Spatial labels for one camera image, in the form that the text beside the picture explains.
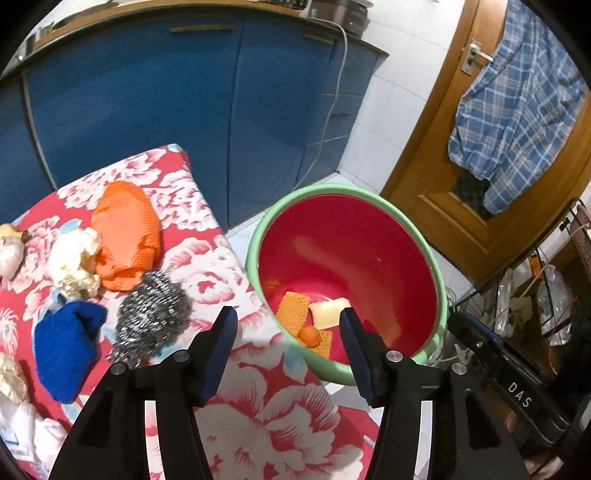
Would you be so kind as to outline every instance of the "floral fabric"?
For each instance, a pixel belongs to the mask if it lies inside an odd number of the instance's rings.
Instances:
[[[115,180],[141,187],[161,224],[160,268],[193,299],[189,328],[153,363],[186,348],[210,328],[224,305],[236,307],[239,332],[217,396],[196,411],[214,477],[220,480],[355,480],[364,478],[376,440],[365,412],[339,407],[299,355],[290,351],[273,318],[251,287],[177,145],[127,158],[61,188],[21,219],[31,239],[26,260],[0,291],[0,351],[20,361],[31,399],[41,414],[71,426],[109,364],[117,309],[125,294],[103,291],[93,301],[108,309],[99,336],[101,360],[71,404],[51,399],[40,384],[31,333],[51,294],[47,261],[55,239],[90,226],[92,210]],[[146,435],[151,480],[164,480],[155,405],[147,403]],[[36,478],[40,465],[23,464]]]

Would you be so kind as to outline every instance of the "metal screw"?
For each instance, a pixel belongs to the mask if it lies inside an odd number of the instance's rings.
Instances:
[[[456,362],[452,365],[452,370],[457,373],[458,375],[463,375],[465,374],[468,369],[466,368],[466,365],[461,364],[460,362]]]
[[[127,370],[127,365],[123,362],[117,362],[115,365],[111,367],[111,373],[113,375],[121,375],[123,372]]]
[[[179,363],[189,360],[190,356],[191,354],[186,350],[179,350],[178,352],[173,353],[174,361]]]
[[[390,350],[388,353],[386,353],[386,358],[391,362],[398,363],[402,361],[404,356],[397,350]]]

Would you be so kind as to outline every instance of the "blue knitted cloth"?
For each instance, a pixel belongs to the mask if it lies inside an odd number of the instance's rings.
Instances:
[[[99,357],[94,340],[106,317],[107,309],[101,305],[73,301],[48,313],[35,327],[37,374],[54,400],[71,403],[78,396]]]

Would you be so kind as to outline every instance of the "blue plaid shirt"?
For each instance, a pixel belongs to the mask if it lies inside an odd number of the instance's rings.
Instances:
[[[519,0],[509,0],[494,62],[457,109],[449,157],[491,181],[484,206],[499,213],[549,168],[585,99],[585,82],[558,39]]]

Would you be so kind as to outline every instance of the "orange ball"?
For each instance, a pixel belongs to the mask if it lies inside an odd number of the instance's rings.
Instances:
[[[300,339],[308,348],[314,348],[320,345],[320,332],[314,327],[304,327],[300,332]]]

